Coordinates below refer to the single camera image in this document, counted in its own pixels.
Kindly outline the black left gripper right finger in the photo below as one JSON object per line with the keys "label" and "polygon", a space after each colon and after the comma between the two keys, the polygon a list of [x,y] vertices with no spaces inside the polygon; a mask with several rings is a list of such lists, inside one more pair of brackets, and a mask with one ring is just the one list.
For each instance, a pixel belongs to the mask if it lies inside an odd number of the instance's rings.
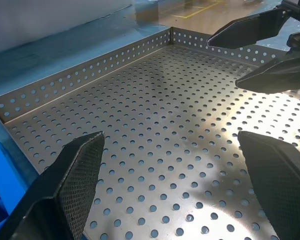
{"label": "black left gripper right finger", "polygon": [[270,136],[239,131],[256,198],[280,240],[300,240],[300,152]]}

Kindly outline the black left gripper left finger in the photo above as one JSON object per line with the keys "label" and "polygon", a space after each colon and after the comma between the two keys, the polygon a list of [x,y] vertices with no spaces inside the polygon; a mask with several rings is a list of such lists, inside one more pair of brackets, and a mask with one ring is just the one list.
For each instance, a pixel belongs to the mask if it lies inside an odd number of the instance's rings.
{"label": "black left gripper left finger", "polygon": [[96,194],[103,131],[66,144],[0,229],[0,240],[81,240]]}

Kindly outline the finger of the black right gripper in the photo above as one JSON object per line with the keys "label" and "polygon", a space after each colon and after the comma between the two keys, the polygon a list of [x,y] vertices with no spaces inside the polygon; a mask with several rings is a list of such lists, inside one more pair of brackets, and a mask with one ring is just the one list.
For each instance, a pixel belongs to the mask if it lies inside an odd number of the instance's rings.
{"label": "finger of the black right gripper", "polygon": [[277,57],[236,80],[236,87],[275,94],[300,89],[300,53]]}
{"label": "finger of the black right gripper", "polygon": [[237,49],[275,37],[288,20],[288,12],[274,8],[230,21],[208,40],[211,47]]}

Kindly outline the blue compartment tray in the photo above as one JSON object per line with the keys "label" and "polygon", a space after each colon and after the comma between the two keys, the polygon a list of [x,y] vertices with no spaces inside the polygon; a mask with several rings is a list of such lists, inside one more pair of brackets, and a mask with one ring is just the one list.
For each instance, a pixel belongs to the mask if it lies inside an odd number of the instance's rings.
{"label": "blue compartment tray", "polygon": [[37,176],[37,171],[23,155],[18,162],[0,142],[0,227]]}

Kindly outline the perforated steel tray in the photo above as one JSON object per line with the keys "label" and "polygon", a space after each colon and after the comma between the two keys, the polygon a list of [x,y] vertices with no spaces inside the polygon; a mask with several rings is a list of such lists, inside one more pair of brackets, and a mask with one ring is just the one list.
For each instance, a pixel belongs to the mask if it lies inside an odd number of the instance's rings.
{"label": "perforated steel tray", "polygon": [[207,38],[169,28],[0,95],[0,120],[39,173],[68,142],[104,133],[88,240],[279,240],[237,134],[300,151],[300,89],[237,88],[284,52]]}

